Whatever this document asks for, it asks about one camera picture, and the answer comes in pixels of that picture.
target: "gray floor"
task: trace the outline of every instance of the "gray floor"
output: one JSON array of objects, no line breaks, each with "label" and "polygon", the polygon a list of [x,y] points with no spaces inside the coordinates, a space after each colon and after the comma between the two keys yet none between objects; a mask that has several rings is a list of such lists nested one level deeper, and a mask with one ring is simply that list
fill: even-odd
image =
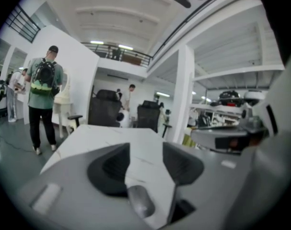
[{"label": "gray floor", "polygon": [[[63,140],[59,138],[58,127],[55,133],[59,146]],[[0,118],[0,181],[8,194],[15,194],[22,185],[39,175],[53,154],[42,123],[40,139],[42,155],[37,156],[32,150],[29,125],[24,125],[23,119],[8,123],[8,118]]]}]

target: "cap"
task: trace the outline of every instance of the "cap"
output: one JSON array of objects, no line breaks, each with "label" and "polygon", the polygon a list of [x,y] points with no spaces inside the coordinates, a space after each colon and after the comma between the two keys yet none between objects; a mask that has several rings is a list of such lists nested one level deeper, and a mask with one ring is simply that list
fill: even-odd
[{"label": "cap", "polygon": [[54,53],[58,53],[58,47],[57,46],[55,46],[55,45],[53,45],[53,46],[51,46],[51,47],[49,47],[49,49],[48,50],[50,50],[51,52],[54,52]]}]

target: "green t-shirt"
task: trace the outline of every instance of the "green t-shirt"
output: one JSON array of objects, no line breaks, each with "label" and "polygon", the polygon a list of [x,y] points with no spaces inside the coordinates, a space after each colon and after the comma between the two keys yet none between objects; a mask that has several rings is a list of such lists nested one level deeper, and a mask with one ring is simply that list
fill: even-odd
[{"label": "green t-shirt", "polygon": [[[45,58],[46,61],[53,62],[53,60]],[[35,72],[35,69],[38,67],[38,65],[42,62],[42,58],[35,58],[32,59],[29,63],[27,75],[31,76],[32,82],[32,74]],[[55,65],[55,79],[54,84],[55,85],[61,85],[63,79],[63,69],[62,66],[59,64]],[[32,108],[38,108],[38,109],[52,109],[54,105],[54,96],[52,94],[48,96],[34,94],[32,92],[29,93],[29,102],[28,105]]]}]

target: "pillar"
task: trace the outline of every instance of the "pillar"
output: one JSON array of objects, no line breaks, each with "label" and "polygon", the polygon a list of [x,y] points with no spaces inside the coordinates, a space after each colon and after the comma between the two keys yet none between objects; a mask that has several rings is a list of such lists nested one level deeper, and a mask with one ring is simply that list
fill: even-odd
[{"label": "pillar", "polygon": [[189,105],[192,102],[194,64],[194,50],[187,45],[181,46],[178,51],[176,85],[169,123],[172,128],[166,135],[166,140],[169,142],[181,144],[184,138],[184,129],[189,118]]},{"label": "pillar", "polygon": [[14,53],[14,50],[15,50],[15,47],[11,45],[6,55],[5,61],[3,62],[3,65],[2,65],[2,71],[1,71],[1,76],[0,76],[1,80],[6,80],[7,78],[8,67],[9,67],[12,55]]}]

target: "black railing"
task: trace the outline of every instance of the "black railing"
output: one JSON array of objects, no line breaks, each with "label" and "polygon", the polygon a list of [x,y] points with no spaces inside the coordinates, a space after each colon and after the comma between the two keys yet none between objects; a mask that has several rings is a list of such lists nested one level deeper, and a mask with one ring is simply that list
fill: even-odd
[{"label": "black railing", "polygon": [[30,43],[33,42],[35,36],[41,30],[20,5],[13,9],[5,23]]},{"label": "black railing", "polygon": [[128,62],[137,66],[147,67],[152,59],[151,56],[135,50],[120,48],[108,44],[82,43],[99,57]]}]

